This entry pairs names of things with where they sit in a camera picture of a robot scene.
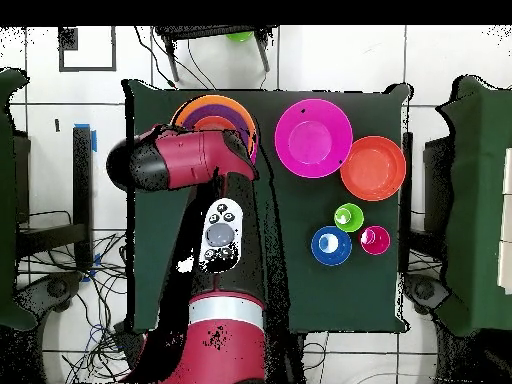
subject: pink cup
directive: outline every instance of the pink cup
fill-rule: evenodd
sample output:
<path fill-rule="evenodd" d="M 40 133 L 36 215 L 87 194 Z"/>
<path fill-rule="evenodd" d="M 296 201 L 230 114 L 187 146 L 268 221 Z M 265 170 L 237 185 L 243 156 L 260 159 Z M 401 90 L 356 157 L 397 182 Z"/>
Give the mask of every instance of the pink cup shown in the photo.
<path fill-rule="evenodd" d="M 370 255 L 381 255 L 388 250 L 391 237 L 385 228 L 378 225 L 366 227 L 359 237 L 361 247 Z"/>

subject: cup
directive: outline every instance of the cup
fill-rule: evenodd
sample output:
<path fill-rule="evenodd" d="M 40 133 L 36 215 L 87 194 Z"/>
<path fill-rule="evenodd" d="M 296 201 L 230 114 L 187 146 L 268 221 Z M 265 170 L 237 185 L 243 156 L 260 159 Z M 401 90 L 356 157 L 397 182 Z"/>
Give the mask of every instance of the cup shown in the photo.
<path fill-rule="evenodd" d="M 345 203 L 334 212 L 334 223 L 346 233 L 359 230 L 364 222 L 364 214 L 361 208 L 353 203 Z"/>
<path fill-rule="evenodd" d="M 311 240 L 311 251 L 323 265 L 340 265 L 352 251 L 350 236 L 334 225 L 320 228 Z"/>
<path fill-rule="evenodd" d="M 366 227 L 359 237 L 361 247 L 370 255 L 381 255 L 388 250 L 391 237 L 387 230 L 378 225 Z"/>

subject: control button panel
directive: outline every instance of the control button panel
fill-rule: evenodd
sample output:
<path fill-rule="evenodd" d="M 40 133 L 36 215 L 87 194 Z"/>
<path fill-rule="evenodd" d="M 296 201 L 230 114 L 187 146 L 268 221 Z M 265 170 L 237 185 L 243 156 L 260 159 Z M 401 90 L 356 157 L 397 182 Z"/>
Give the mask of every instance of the control button panel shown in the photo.
<path fill-rule="evenodd" d="M 205 216 L 199 268 L 220 273 L 240 260 L 242 246 L 242 208 L 234 200 L 222 198 L 208 208 Z"/>

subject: green cup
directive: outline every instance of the green cup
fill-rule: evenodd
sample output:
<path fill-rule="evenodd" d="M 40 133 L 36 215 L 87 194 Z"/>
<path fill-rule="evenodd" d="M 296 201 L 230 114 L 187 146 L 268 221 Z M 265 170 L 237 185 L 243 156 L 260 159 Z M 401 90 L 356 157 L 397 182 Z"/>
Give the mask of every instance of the green cup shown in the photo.
<path fill-rule="evenodd" d="M 346 233 L 353 233 L 359 230 L 363 222 L 363 211 L 353 203 L 345 203 L 334 212 L 334 223 L 340 230 Z"/>
<path fill-rule="evenodd" d="M 233 41 L 246 41 L 251 38 L 252 31 L 248 32 L 236 32 L 234 34 L 226 34 L 226 36 Z"/>

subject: magenta plate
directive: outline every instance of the magenta plate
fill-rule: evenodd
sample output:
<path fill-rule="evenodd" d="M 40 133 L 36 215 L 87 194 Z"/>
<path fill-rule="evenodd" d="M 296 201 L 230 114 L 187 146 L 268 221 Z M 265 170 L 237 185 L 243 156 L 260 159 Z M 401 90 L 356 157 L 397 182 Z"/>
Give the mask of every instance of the magenta plate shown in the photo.
<path fill-rule="evenodd" d="M 277 155 L 291 172 L 321 178 L 338 170 L 352 146 L 352 127 L 336 105 L 307 99 L 289 107 L 275 132 Z"/>

